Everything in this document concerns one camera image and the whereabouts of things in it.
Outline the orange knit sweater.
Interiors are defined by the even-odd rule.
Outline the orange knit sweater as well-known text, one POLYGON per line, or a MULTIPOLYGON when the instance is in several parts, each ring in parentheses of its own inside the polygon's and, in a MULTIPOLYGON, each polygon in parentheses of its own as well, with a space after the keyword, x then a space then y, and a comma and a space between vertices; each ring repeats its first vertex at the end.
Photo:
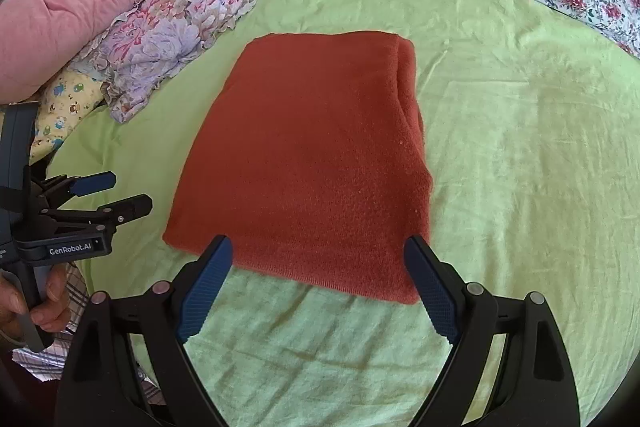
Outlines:
POLYGON ((412 305, 404 245, 431 189, 408 39, 270 34, 210 106, 164 241, 197 255, 222 234, 239 268, 412 305))

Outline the plaid checked fabric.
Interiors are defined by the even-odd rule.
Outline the plaid checked fabric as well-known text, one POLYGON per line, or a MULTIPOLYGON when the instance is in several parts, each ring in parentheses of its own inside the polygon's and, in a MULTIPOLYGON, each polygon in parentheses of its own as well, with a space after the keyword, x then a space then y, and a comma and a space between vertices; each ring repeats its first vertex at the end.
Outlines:
POLYGON ((23 348, 15 350, 12 355, 14 362, 40 381, 54 381, 62 377, 73 335, 88 303, 86 283, 76 265, 67 265, 66 277, 66 291, 70 295, 70 321, 65 329, 56 333, 52 345, 43 351, 23 348))

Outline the yellow cartoon print cloth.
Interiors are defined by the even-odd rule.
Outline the yellow cartoon print cloth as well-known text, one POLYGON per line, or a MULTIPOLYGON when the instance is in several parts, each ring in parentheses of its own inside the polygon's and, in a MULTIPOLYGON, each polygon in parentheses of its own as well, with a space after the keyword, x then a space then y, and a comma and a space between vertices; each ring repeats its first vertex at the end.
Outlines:
POLYGON ((103 101, 102 82, 70 68, 61 69, 42 88, 29 162, 57 150, 81 119, 103 101))

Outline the purple floral pillow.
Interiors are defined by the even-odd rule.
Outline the purple floral pillow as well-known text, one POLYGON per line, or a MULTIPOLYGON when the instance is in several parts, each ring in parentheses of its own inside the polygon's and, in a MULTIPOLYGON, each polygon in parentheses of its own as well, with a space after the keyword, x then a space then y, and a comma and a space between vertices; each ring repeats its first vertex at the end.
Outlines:
POLYGON ((256 0, 140 0, 117 15, 70 61, 101 83, 110 114, 125 124, 149 104, 160 85, 183 70, 256 0))

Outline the light green bed sheet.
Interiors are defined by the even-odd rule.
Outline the light green bed sheet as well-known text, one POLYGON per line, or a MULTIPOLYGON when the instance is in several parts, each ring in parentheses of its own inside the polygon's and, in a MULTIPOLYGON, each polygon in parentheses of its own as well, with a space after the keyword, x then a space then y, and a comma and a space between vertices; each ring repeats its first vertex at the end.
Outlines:
MULTIPOLYGON (((162 239, 171 199, 247 43, 363 29, 416 47, 433 251, 496 295, 547 297, 589 423, 639 352, 639 63, 533 0, 257 0, 127 124, 97 109, 54 155, 53 176, 116 174, 81 208, 152 197, 81 265, 89 288, 138 295, 186 263, 162 239)), ((186 350, 233 426, 405 426, 449 347, 421 306, 236 269, 186 350)))

